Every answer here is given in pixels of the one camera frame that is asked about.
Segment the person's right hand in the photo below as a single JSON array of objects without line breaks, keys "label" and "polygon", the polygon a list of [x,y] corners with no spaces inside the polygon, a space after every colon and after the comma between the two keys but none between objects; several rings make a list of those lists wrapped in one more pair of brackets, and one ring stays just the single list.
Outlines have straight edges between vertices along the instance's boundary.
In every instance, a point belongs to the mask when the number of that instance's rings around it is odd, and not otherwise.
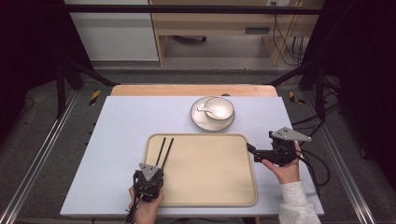
[{"label": "person's right hand", "polygon": [[[294,142],[294,145],[297,150],[296,151],[297,155],[300,156],[301,149],[300,146],[298,145],[298,142]],[[276,175],[279,184],[283,185],[283,184],[289,184],[292,182],[300,181],[300,171],[299,171],[298,161],[299,160],[296,158],[291,163],[282,167],[276,166],[268,160],[262,160],[262,164],[264,164],[264,166],[266,166],[270,171],[272,171]]]},{"label": "person's right hand", "polygon": [[[131,195],[132,202],[134,201],[134,186],[129,188],[129,194]],[[154,201],[142,202],[138,209],[134,212],[134,223],[137,224],[153,224],[157,217],[157,209],[163,201],[163,189],[160,189],[160,195]]]}]

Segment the sleeve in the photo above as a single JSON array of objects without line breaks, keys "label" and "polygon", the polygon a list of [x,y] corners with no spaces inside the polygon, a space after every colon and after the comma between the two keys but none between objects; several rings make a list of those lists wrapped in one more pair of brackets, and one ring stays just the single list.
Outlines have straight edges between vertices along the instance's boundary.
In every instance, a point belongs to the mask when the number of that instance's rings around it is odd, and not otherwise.
[{"label": "sleeve", "polygon": [[280,187],[283,195],[283,203],[279,211],[281,224],[320,223],[315,204],[306,198],[302,181],[280,185]]}]

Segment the beige tray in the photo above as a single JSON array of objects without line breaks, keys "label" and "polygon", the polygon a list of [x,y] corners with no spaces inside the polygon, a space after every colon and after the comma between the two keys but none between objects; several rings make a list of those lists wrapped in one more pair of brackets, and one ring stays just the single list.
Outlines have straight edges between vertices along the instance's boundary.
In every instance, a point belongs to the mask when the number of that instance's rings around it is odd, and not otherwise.
[{"label": "beige tray", "polygon": [[162,205],[252,205],[257,191],[247,140],[241,134],[154,134],[148,140],[145,163],[163,166]]}]

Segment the spoon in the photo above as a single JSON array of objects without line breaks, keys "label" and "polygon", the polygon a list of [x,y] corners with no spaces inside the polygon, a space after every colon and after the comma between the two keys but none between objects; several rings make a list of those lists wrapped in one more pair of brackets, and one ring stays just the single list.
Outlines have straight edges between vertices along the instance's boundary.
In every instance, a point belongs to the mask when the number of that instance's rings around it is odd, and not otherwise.
[{"label": "spoon", "polygon": [[225,112],[224,111],[214,111],[214,110],[209,110],[203,107],[197,107],[197,110],[202,112],[209,112],[211,114],[213,114],[214,116],[218,117],[219,119],[224,119],[225,118]]}]

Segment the wooden cabinet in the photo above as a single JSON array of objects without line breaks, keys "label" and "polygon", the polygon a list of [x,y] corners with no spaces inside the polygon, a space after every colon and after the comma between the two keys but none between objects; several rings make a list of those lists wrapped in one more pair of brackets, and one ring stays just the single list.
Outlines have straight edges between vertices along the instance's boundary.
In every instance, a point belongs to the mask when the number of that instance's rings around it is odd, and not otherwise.
[{"label": "wooden cabinet", "polygon": [[[193,5],[193,6],[257,6],[264,7],[266,0],[149,0],[152,5]],[[320,7],[322,0],[290,0],[289,6]],[[157,40],[160,63],[166,50],[168,35],[261,35],[271,56],[273,65],[277,65],[280,52],[285,50],[284,38],[291,36],[310,36],[318,16],[277,15],[274,44],[273,30],[275,15],[253,14],[186,14],[153,13],[151,15]]]}]

